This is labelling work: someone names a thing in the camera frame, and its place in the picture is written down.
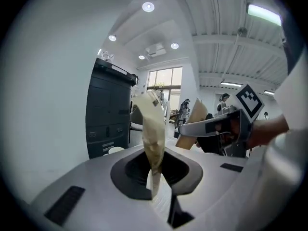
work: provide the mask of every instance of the window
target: window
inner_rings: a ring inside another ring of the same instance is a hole
[[[170,109],[178,110],[180,103],[181,90],[173,89],[170,91]]]
[[[155,86],[171,86],[172,70],[173,69],[171,68],[158,71]]]
[[[155,80],[156,80],[156,71],[155,72],[150,72],[149,76],[149,87],[153,87],[155,85]]]
[[[171,110],[178,110],[182,83],[182,67],[150,72],[148,90],[162,90],[164,99],[170,101]]]
[[[182,67],[169,68],[169,69],[150,72],[148,89],[154,89],[154,87],[157,89],[167,86],[169,87],[177,86],[177,89],[179,89],[181,83],[182,83]]]
[[[182,68],[174,68],[172,73],[172,86],[180,86],[182,83]]]

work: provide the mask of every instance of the white wall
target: white wall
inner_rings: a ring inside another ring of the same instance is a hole
[[[198,96],[202,100],[202,103],[205,104],[209,113],[213,115],[216,113],[216,107],[219,103],[219,97],[223,93],[232,94],[232,90],[222,90],[219,93],[209,88],[202,88],[198,91]],[[269,117],[275,118],[282,114],[281,109],[279,108],[277,102],[272,97],[259,96],[264,103],[264,108],[261,110],[260,114],[263,116],[264,112],[268,112]]]
[[[102,51],[108,51],[110,54],[114,54],[115,56],[112,58],[112,63],[131,74],[138,75],[137,63],[134,56],[120,43],[117,41],[110,41],[106,39],[103,46]]]
[[[32,0],[0,52],[1,169],[30,203],[88,159],[85,114],[97,52],[132,0]]]
[[[139,71],[138,72],[138,77],[139,77],[139,82],[138,82],[138,87],[139,87],[139,93],[141,94],[142,92],[146,92],[146,88],[148,86],[148,78],[149,78],[149,70],[144,70],[144,71]]]
[[[190,108],[192,108],[194,103],[196,102],[197,97],[198,88],[196,86],[193,68],[190,64],[185,64],[182,71],[182,84],[179,106],[185,99],[189,98],[189,100],[191,101]]]
[[[274,99],[262,98],[264,102],[264,108],[261,110],[259,117],[264,117],[264,112],[269,114],[269,118],[273,119],[282,114],[280,107]]]

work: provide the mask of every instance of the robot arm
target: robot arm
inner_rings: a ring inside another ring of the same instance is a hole
[[[230,146],[244,147],[244,150],[247,150],[246,141],[250,137],[252,123],[263,107],[263,102],[258,98],[253,89],[246,84],[235,95],[232,95],[225,102],[225,105],[222,105],[216,118],[182,125],[179,127],[179,133],[191,137],[221,136],[223,134],[234,135],[232,132],[232,122],[236,121],[239,124],[237,128],[238,133],[232,141],[221,140],[220,146],[222,148],[219,150],[223,151]]]

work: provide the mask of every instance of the air conditioner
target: air conditioner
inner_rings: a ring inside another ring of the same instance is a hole
[[[166,50],[161,43],[154,44],[145,49],[150,57],[166,54]]]

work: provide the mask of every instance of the crumpled paper bag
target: crumpled paper bag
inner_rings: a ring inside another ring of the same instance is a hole
[[[152,170],[152,197],[157,195],[161,163],[165,152],[165,122],[160,101],[154,91],[134,98],[143,116],[142,140]]]

